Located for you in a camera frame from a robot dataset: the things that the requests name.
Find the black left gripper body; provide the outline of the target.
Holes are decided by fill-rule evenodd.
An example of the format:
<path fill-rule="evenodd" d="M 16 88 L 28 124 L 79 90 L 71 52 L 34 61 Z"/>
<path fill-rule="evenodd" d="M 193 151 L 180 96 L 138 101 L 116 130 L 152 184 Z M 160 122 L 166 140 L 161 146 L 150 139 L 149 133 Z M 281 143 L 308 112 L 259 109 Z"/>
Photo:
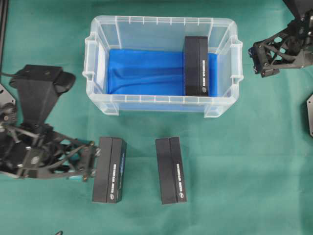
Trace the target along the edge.
<path fill-rule="evenodd" d="M 93 141 L 68 137 L 48 124 L 36 131 L 15 127 L 14 139 L 25 144 L 23 153 L 18 154 L 22 157 L 15 173 L 18 179 L 67 178 L 87 182 L 95 175 L 100 148 Z"/>

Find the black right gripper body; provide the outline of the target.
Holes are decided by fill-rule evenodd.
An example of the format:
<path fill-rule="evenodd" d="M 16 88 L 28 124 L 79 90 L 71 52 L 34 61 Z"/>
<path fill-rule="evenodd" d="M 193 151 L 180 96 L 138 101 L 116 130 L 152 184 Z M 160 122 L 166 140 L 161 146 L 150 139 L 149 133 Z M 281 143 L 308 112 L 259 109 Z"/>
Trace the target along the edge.
<path fill-rule="evenodd" d="M 255 42 L 248 50 L 255 74 L 272 76 L 281 69 L 300 69 L 313 64 L 313 16 L 292 20 L 273 36 Z"/>

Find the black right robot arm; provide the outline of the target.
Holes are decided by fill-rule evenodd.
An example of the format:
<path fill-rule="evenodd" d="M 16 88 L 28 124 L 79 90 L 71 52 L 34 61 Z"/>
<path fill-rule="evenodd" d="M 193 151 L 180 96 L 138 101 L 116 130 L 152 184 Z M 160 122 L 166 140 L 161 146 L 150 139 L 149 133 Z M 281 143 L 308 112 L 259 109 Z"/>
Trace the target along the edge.
<path fill-rule="evenodd" d="M 262 77 L 276 75 L 280 69 L 300 69 L 313 64 L 313 2 L 285 0 L 284 4 L 294 20 L 248 50 L 255 74 Z"/>

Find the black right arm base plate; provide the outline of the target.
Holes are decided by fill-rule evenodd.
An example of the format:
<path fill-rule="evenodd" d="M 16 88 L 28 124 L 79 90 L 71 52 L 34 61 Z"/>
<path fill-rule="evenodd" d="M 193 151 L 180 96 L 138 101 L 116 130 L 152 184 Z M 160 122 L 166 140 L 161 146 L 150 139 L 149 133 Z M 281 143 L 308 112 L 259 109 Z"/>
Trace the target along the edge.
<path fill-rule="evenodd" d="M 310 136 L 313 137 L 313 94 L 307 99 L 307 113 Z"/>

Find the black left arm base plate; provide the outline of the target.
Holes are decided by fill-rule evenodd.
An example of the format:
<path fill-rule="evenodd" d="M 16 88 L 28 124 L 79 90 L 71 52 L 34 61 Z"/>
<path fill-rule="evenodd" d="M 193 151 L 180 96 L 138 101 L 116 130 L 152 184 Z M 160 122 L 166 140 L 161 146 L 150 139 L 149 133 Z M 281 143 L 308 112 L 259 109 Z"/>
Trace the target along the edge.
<path fill-rule="evenodd" d="M 2 108 L 5 104 L 15 105 L 15 98 L 7 91 L 7 89 L 0 84 L 0 107 Z"/>

